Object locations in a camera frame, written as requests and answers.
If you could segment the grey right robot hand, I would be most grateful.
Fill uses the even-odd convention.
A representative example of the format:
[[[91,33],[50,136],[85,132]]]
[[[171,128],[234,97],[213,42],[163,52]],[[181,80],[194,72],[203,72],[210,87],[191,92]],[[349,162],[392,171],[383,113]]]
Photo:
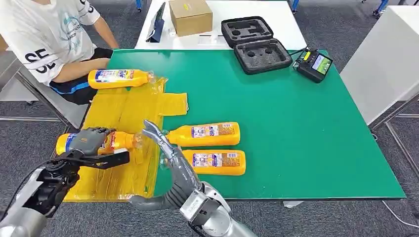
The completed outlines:
[[[172,185],[162,196],[145,198],[135,195],[129,202],[140,211],[179,209],[194,190],[201,188],[201,181],[182,151],[169,142],[155,123],[144,120],[143,124],[142,134],[151,138],[168,158]]]

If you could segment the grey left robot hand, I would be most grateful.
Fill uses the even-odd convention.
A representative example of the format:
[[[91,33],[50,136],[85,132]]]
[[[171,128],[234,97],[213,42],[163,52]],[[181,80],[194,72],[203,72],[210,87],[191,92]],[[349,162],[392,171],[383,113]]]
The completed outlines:
[[[115,132],[114,128],[89,127],[82,129],[70,142],[69,150],[76,150],[86,156],[97,156],[98,150],[105,142],[107,136]]]

